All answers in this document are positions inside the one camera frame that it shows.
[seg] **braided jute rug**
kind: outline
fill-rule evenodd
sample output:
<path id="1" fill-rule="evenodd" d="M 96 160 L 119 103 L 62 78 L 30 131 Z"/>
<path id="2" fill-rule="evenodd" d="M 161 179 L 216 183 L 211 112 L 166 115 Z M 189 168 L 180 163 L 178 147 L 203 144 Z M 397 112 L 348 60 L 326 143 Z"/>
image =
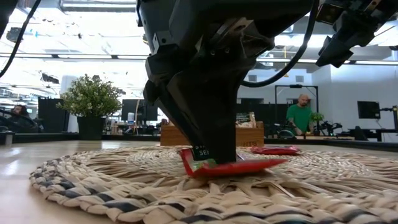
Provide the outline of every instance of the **braided jute rug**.
<path id="1" fill-rule="evenodd" d="M 360 154 L 302 151 L 246 159 L 289 162 L 261 174 L 185 175 L 180 149 L 129 147 L 76 152 L 30 175 L 45 199 L 118 223 L 398 223 L 398 163 Z"/>

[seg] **black cable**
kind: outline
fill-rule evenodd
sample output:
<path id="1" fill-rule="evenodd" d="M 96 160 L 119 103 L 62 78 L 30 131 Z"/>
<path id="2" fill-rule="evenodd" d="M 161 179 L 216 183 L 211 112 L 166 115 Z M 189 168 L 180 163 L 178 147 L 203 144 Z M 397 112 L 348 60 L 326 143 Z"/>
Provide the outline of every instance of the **black cable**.
<path id="1" fill-rule="evenodd" d="M 273 77 L 270 77 L 267 80 L 256 83 L 243 81 L 241 84 L 242 86 L 250 88 L 258 88 L 273 84 L 274 82 L 285 76 L 286 73 L 289 72 L 290 69 L 294 67 L 294 65 L 300 60 L 305 50 L 307 49 L 308 41 L 311 38 L 312 31 L 315 25 L 315 20 L 317 18 L 318 8 L 319 8 L 319 0 L 313 0 L 310 17 L 308 18 L 307 30 L 305 31 L 304 34 L 303 44 L 300 46 L 300 48 L 298 49 L 294 57 L 290 60 L 290 62 L 281 71 L 276 73 Z"/>
<path id="2" fill-rule="evenodd" d="M 0 78 L 6 73 L 8 68 L 11 66 L 11 63 L 14 60 L 15 54 L 18 51 L 19 45 L 21 44 L 21 41 L 22 41 L 22 38 L 24 36 L 26 27 L 29 24 L 29 20 L 33 17 L 33 14 L 35 13 L 35 11 L 38 8 L 38 6 L 39 6 L 41 1 L 42 0 L 36 0 L 35 4 L 33 4 L 33 6 L 32 6 L 32 9 L 28 13 L 28 15 L 26 17 L 26 20 L 25 20 L 25 22 L 23 23 L 23 25 L 21 27 L 21 31 L 19 32 L 19 35 L 18 35 L 18 38 L 17 38 L 17 42 L 15 43 L 15 46 L 14 46 L 12 52 L 11 52 L 11 55 L 8 58 L 7 64 L 6 64 L 6 66 L 4 66 L 4 68 L 0 72 Z"/>

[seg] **green plant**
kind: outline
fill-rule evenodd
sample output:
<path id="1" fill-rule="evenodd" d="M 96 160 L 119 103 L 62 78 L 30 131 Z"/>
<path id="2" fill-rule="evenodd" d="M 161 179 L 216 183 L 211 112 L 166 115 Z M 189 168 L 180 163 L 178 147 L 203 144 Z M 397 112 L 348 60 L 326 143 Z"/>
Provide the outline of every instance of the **green plant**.
<path id="1" fill-rule="evenodd" d="M 59 103 L 57 107 L 75 116 L 110 116 L 121 107 L 119 96 L 112 82 L 85 75 L 73 81 L 71 87 L 61 94 L 63 104 Z"/>
<path id="2" fill-rule="evenodd" d="M 313 122 L 323 121 L 324 118 L 324 115 L 321 113 L 314 112 L 310 115 L 310 120 Z"/>

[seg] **man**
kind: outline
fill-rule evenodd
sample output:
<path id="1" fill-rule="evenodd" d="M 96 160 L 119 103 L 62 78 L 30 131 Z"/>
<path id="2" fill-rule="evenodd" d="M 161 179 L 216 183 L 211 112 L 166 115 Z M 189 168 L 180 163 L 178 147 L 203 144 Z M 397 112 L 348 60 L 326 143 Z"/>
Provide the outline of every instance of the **man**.
<path id="1" fill-rule="evenodd" d="M 308 96 L 301 94 L 298 97 L 298 103 L 288 108 L 286 119 L 294 127 L 294 133 L 296 135 L 302 135 L 308 131 L 313 131 L 312 123 L 310 123 L 311 109 L 307 106 Z"/>

